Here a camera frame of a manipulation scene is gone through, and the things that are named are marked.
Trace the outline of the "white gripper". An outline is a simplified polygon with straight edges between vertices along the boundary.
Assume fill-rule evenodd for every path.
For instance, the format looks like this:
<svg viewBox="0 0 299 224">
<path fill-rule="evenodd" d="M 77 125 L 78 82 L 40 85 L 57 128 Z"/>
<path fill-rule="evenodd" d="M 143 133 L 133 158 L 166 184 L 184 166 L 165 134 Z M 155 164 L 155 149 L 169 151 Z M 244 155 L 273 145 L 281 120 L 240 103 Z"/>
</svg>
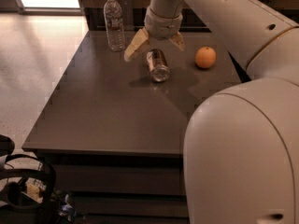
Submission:
<svg viewBox="0 0 299 224">
<path fill-rule="evenodd" d="M 181 51 L 185 50 L 185 44 L 179 28 L 182 22 L 182 14 L 165 18 L 157 15 L 150 7 L 147 8 L 144 19 L 145 27 L 139 29 L 131 43 L 124 52 L 124 60 L 130 62 L 150 47 L 150 36 L 158 40 L 170 39 Z"/>
</svg>

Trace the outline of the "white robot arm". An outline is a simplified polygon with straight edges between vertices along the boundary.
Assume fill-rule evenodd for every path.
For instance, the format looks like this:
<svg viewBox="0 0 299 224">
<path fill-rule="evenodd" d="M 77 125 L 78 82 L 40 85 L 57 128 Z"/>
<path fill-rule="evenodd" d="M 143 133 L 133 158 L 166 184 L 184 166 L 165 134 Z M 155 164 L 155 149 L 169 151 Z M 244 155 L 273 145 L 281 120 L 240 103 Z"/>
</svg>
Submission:
<svg viewBox="0 0 299 224">
<path fill-rule="evenodd" d="M 150 40 L 182 48 L 182 3 L 228 49 L 249 81 L 194 111 L 184 138 L 191 224 L 298 224 L 298 25 L 258 0 L 150 0 L 124 58 Z"/>
</svg>

